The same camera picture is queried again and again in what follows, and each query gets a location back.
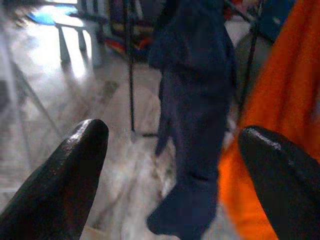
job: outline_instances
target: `blue object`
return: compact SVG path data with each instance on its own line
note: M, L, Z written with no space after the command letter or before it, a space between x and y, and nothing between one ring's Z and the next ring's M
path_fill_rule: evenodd
M35 12L27 14L37 24L54 26L54 16L76 14L78 10L74 6L44 6Z
M259 32L275 41L296 0L267 0L259 25Z

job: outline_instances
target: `navy blue cloth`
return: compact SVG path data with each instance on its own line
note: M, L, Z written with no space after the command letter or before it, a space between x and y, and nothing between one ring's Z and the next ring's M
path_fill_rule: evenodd
M175 10L167 9L171 14L162 14L165 23L158 22L149 64L162 72L155 153L160 155L172 137L177 177L147 225L155 234L197 240L216 214L217 166L236 66L223 0L174 5Z

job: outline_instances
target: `orange fabric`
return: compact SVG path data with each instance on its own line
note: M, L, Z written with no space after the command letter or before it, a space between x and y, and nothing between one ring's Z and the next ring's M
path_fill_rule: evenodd
M249 98L239 128L258 125L282 133L320 160L320 1L297 0ZM273 240L237 139L219 164L219 197L245 240Z

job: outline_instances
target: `blue plastic mat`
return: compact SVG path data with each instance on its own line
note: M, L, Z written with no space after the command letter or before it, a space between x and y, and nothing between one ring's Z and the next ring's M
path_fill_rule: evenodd
M76 14L78 10L74 6L43 6L40 9L30 12L27 17L37 24L54 26L54 17L59 15Z

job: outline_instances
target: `marble floor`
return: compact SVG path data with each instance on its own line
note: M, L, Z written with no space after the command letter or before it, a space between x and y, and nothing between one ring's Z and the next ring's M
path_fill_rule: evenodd
M249 29L241 21L227 22L236 45ZM93 68L90 48L80 51L77 33L64 29L71 61L61 64L58 30L53 26L29 23L24 28L8 28L12 60L17 78L33 88L58 130L65 135L78 122L102 119L109 127L109 144L96 198L82 239L161 240L148 231L145 217L161 201L175 182L174 148L169 144L156 158L156 139L130 134L128 69L117 53L100 46L103 65ZM85 35L89 44L89 35ZM134 69L135 123L138 132L156 132L160 103L157 97L160 73L146 64ZM30 165L34 170L63 139L18 86L19 105L26 127ZM0 209L3 209L29 171L22 155L21 132L17 132L12 112L0 118ZM238 239L222 205L215 222L203 239Z

